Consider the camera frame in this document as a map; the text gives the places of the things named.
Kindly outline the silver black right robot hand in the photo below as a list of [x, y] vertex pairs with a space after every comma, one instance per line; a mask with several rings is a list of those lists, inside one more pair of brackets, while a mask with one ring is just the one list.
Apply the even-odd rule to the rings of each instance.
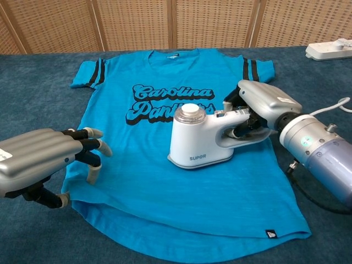
[[249, 118], [232, 130], [232, 136], [237, 139], [261, 128], [281, 132], [303, 114], [300, 103], [278, 87], [259, 81], [240, 80], [224, 98], [223, 105], [225, 110], [249, 110]]

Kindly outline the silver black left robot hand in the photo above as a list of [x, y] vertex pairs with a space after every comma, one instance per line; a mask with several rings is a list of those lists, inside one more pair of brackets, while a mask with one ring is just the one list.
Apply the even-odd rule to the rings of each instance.
[[57, 171], [78, 161], [87, 165], [86, 180], [94, 184], [102, 168], [97, 150], [111, 157], [111, 148], [102, 141], [103, 132], [85, 127], [55, 131], [36, 129], [1, 141], [1, 197], [23, 196], [48, 208], [68, 205], [68, 192], [55, 194], [44, 187]]

